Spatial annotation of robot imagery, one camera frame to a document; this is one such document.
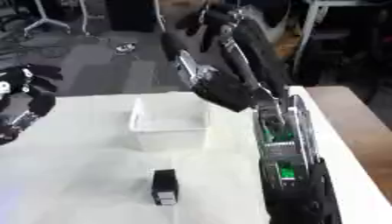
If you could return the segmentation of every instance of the metal frame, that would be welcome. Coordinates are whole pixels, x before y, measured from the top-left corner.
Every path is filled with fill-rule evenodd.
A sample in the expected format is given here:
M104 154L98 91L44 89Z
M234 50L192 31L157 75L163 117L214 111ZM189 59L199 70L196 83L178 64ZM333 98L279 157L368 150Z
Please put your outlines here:
M39 15L41 16L41 19L27 27L24 28L24 35L26 37L29 36L29 32L34 29L37 28L43 24L50 24L50 25L57 25L63 28L66 28L66 32L70 33L71 32L71 27L63 22L60 22L59 20L55 20L55 19L51 19L46 15L46 12L44 10L44 6L42 5L40 0L34 0L35 4L37 5L38 11L39 11Z

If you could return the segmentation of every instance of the wooden table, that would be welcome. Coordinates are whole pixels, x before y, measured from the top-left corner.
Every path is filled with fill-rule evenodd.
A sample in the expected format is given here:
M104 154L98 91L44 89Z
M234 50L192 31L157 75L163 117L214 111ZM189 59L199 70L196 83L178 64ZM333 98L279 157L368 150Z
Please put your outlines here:
M392 132L347 87L307 91L392 203Z

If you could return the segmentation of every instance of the robot finger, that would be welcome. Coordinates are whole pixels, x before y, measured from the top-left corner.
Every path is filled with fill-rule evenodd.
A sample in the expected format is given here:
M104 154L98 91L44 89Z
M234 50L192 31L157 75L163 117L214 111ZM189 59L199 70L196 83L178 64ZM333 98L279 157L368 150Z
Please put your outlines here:
M34 76L32 81L31 81L31 85L30 86L34 86L34 87L39 87L39 88L43 88L46 91L49 92L57 92L57 87L54 86L50 81L42 79L40 77Z

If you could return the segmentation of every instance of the black robot glove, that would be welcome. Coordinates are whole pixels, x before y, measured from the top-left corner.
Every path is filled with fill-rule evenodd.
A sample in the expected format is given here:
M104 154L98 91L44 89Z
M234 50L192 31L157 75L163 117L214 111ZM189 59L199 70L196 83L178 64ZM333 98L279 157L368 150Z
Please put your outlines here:
M0 70L0 112L11 104L11 97L27 94L32 100L29 110L14 121L0 124L0 144L14 141L37 118L45 116L54 106L53 93L57 87L52 81L61 81L60 68L56 66L25 65L11 66Z

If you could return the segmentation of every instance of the desk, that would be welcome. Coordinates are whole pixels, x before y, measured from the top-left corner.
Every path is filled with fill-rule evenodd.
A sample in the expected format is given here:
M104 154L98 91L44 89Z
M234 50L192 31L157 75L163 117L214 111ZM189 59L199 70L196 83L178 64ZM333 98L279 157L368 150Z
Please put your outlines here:
M392 220L391 206L311 97L301 87L291 92L311 110L343 223ZM236 114L211 105L205 148L146 153L123 144L136 97L143 96L60 98L48 117L2 147L2 222L268 223L250 110ZM153 206L151 169L168 167L178 171L179 203Z
M309 87L307 91L392 203L392 132L389 128L347 87Z

